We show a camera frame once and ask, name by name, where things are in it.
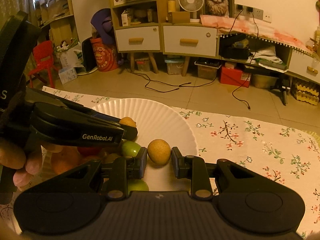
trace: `drawer knob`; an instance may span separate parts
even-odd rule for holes
[[[199,40],[194,39],[180,39],[180,44],[185,46],[197,46]]]
[[[307,67],[307,70],[312,72],[313,74],[317,75],[318,74],[318,70],[312,68],[312,67]]]
[[[142,43],[143,38],[129,38],[129,43]]]

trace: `red plastic chair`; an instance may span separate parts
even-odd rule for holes
[[[35,58],[35,61],[37,63],[37,67],[28,73],[28,76],[30,78],[30,87],[31,88],[33,88],[32,75],[34,75],[37,79],[41,80],[43,83],[45,83],[45,84],[47,83],[39,75],[39,72],[42,70],[48,71],[50,85],[52,88],[54,88],[54,83],[53,83],[52,75],[51,75],[51,69],[53,68],[56,71],[59,71],[59,69],[53,65],[54,59],[53,59],[52,54],[53,54],[53,48],[52,48],[51,41],[44,41],[44,42],[40,43],[38,46],[34,47],[33,57]]]

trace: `pink cloth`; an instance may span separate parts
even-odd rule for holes
[[[228,34],[232,25],[234,18],[220,17],[212,15],[201,15],[201,23],[204,27],[217,28],[221,34]],[[293,46],[307,53],[311,53],[309,49],[304,45],[304,43],[289,33],[280,31],[271,26],[270,23],[264,22],[262,20],[255,19],[256,24],[259,27],[259,38],[264,38],[280,43]],[[235,24],[232,28],[232,33],[245,33],[251,36],[257,36],[257,27],[253,22],[252,18],[245,19],[244,17],[239,17],[236,19]]]

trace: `white wall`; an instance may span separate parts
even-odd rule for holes
[[[272,14],[272,25],[306,42],[319,25],[317,0],[235,0],[236,4],[256,7]]]
[[[109,0],[72,0],[79,41],[91,37],[91,18],[95,12],[109,8]]]

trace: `orange bucket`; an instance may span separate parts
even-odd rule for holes
[[[118,51],[116,45],[102,43],[102,38],[90,39],[98,70],[101,72],[118,68]]]

